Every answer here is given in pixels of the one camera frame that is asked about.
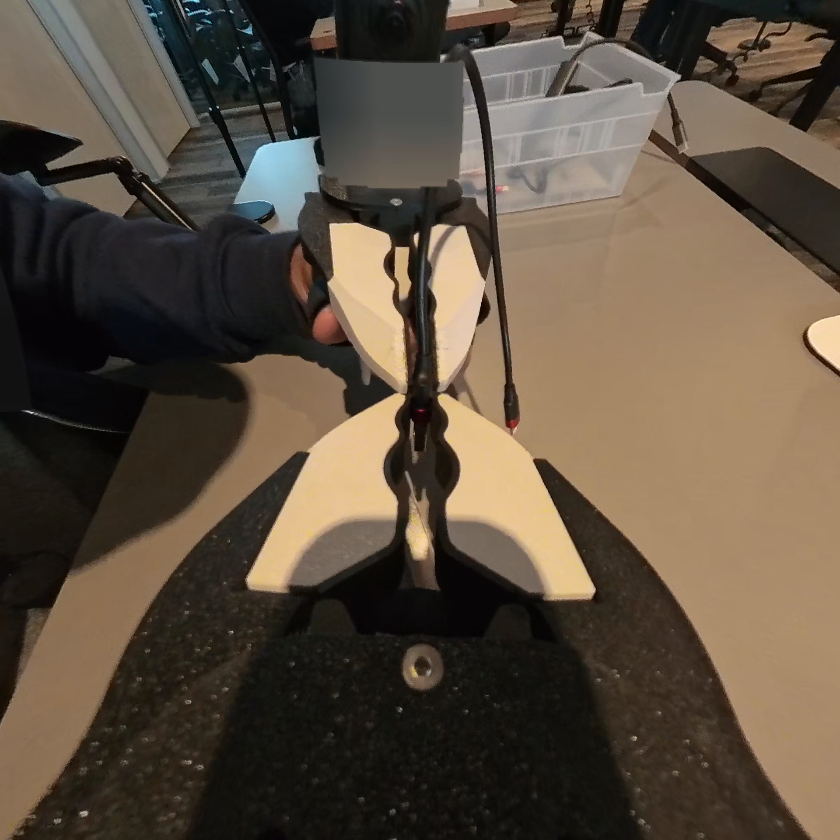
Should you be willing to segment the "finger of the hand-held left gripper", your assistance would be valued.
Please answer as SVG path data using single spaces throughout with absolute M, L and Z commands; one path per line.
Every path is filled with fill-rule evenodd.
M 437 388 L 447 389 L 467 361 L 487 282 L 466 227 L 435 225 L 430 240 Z
M 386 270 L 387 233 L 358 223 L 329 225 L 332 311 L 364 367 L 392 389 L 408 387 L 405 324 Z

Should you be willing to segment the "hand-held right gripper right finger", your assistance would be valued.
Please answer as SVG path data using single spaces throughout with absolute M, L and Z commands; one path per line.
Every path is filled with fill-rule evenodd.
M 434 410 L 434 550 L 449 634 L 483 634 L 503 607 L 595 597 L 535 459 L 447 394 Z

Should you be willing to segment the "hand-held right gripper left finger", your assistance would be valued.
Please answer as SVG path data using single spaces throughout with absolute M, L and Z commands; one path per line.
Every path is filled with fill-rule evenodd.
M 246 575 L 251 592 L 335 601 L 386 632 L 406 574 L 411 483 L 406 397 L 365 408 L 310 447 Z

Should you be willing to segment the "clear plastic organizer box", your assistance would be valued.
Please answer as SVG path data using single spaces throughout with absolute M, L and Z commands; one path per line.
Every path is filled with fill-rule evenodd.
M 562 37 L 474 53 L 490 115 L 499 215 L 620 196 L 679 76 L 617 45 L 585 52 L 568 91 L 544 97 L 583 44 Z

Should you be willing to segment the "person's left forearm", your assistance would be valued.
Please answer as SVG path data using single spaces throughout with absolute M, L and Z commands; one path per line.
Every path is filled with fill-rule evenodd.
M 32 406 L 37 364 L 236 363 L 311 337 L 292 286 L 300 255 L 297 234 L 239 215 L 195 231 L 2 175 L 2 412 Z

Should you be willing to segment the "person's left hand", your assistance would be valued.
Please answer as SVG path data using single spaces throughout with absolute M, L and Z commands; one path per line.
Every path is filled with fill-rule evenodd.
M 307 336 L 325 345 L 346 344 L 347 335 L 333 311 L 329 282 L 301 241 L 291 251 L 289 282 Z

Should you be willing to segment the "black office chair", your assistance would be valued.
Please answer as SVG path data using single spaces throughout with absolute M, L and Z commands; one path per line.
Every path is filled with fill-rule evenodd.
M 198 225 L 172 199 L 123 156 L 60 166 L 49 164 L 79 149 L 82 141 L 21 122 L 1 121 L 1 172 L 32 175 L 39 186 L 57 186 L 114 175 L 123 189 L 154 216 L 168 224 L 198 230 Z

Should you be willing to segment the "white document stand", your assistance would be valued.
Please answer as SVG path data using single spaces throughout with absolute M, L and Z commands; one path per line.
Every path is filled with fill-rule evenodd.
M 806 348 L 827 368 L 839 375 L 839 323 L 838 315 L 817 320 L 804 332 Z

